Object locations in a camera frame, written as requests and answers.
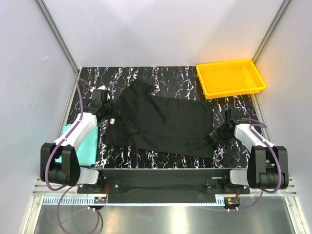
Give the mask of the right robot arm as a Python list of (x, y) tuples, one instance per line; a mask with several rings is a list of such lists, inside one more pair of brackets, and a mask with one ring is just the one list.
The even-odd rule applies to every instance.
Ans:
[(225, 112), (225, 123), (210, 134), (217, 144), (235, 138), (249, 151), (247, 168), (231, 169), (227, 178), (221, 181), (226, 193), (233, 193), (241, 185), (273, 194), (289, 185), (287, 149), (265, 139), (257, 127), (267, 128), (258, 120), (244, 117), (237, 109), (229, 109)]

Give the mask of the black t shirt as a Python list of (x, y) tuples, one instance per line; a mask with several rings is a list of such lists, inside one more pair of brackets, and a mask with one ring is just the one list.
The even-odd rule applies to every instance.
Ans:
[(213, 107), (209, 102), (153, 96), (134, 80), (113, 104), (102, 140), (106, 145), (211, 158)]

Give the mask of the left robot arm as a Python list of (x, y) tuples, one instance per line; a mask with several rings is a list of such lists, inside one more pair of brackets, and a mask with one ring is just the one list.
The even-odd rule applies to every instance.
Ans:
[(99, 171), (81, 167), (77, 151), (85, 138), (111, 111), (111, 93), (105, 86), (92, 90), (86, 111), (79, 114), (72, 126), (53, 143), (44, 143), (40, 149), (40, 178), (51, 191), (65, 186), (88, 184), (94, 193), (105, 188)]

